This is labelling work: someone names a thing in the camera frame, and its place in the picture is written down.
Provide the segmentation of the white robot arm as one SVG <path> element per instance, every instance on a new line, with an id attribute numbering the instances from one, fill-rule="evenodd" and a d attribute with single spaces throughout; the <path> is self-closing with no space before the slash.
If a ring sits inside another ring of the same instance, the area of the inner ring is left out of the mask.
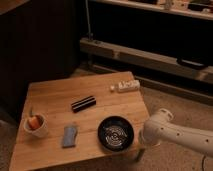
<path id="1" fill-rule="evenodd" d="M 151 115 L 139 132 L 145 147 L 169 141 L 213 158 L 213 131 L 184 127 L 172 123 L 174 115 L 161 108 Z"/>

